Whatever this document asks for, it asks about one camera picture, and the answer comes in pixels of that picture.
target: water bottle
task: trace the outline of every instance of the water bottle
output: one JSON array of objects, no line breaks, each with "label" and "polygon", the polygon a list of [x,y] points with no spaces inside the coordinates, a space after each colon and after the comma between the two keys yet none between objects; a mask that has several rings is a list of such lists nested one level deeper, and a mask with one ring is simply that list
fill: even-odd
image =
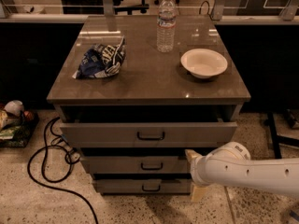
[{"label": "water bottle", "polygon": [[176,5],[173,0],[163,0],[159,6],[157,20],[157,48],[168,52],[174,47],[176,27]]}]

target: crumpled snack bag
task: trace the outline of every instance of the crumpled snack bag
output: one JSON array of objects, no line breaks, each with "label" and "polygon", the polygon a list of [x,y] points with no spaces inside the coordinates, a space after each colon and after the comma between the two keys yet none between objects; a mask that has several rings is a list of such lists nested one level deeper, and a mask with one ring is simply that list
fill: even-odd
[{"label": "crumpled snack bag", "polygon": [[118,46],[93,45],[84,54],[73,78],[103,78],[114,76],[120,72],[124,58],[124,37]]}]

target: black handle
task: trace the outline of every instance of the black handle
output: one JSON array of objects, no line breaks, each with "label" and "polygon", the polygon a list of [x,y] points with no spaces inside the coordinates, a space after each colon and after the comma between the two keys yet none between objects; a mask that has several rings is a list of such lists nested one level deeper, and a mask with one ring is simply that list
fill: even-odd
[{"label": "black handle", "polygon": [[143,170],[147,170],[147,171],[161,170],[161,169],[163,169],[163,163],[161,162],[160,167],[156,167],[156,168],[147,168],[147,167],[144,166],[143,162],[141,162],[141,169],[143,169]]},{"label": "black handle", "polygon": [[157,189],[145,189],[144,185],[142,185],[142,190],[143,191],[159,191],[161,189],[161,186],[159,185],[159,187]]},{"label": "black handle", "polygon": [[165,132],[162,132],[162,136],[157,138],[149,138],[149,137],[141,137],[140,132],[137,132],[137,138],[139,140],[143,141],[158,141],[158,140],[164,140],[165,139]]}]

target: concrete floor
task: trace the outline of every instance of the concrete floor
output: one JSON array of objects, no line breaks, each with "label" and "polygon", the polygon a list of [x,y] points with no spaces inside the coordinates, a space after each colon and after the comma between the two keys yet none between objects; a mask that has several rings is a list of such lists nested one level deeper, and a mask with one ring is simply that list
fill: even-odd
[{"label": "concrete floor", "polygon": [[[60,0],[19,0],[21,4],[45,6],[46,13],[61,13]],[[148,14],[156,14],[154,0]],[[181,0],[179,14],[198,14],[206,0]],[[27,174],[27,164],[32,155],[44,146],[43,132],[46,124],[57,117],[53,110],[38,110],[40,118],[26,148],[0,148],[0,224],[19,223],[94,223],[89,206],[78,196],[59,190],[47,189],[35,183]],[[265,114],[241,113],[233,141],[248,148],[254,160],[274,158],[269,128],[264,125]],[[289,129],[285,119],[275,115],[278,132],[299,137],[299,132]],[[54,137],[48,133],[50,141]],[[283,158],[299,157],[299,150],[281,147]],[[299,223],[298,200],[254,189],[229,188],[211,185],[199,203],[191,203],[189,196],[101,196],[96,193],[92,178],[80,163],[64,182],[51,184],[40,173],[43,153],[34,159],[33,176],[42,183],[70,189],[84,196],[94,208],[98,222],[142,224],[197,224],[197,223]],[[67,172],[64,154],[51,150],[47,175],[58,179]]]}]

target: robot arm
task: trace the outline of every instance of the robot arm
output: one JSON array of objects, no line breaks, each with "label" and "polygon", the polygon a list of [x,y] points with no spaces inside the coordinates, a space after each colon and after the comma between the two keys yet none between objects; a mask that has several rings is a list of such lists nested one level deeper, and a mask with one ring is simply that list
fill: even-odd
[{"label": "robot arm", "polygon": [[217,183],[299,198],[299,159],[252,161],[248,150],[236,142],[206,156],[189,149],[186,155],[192,180],[198,187]]}]

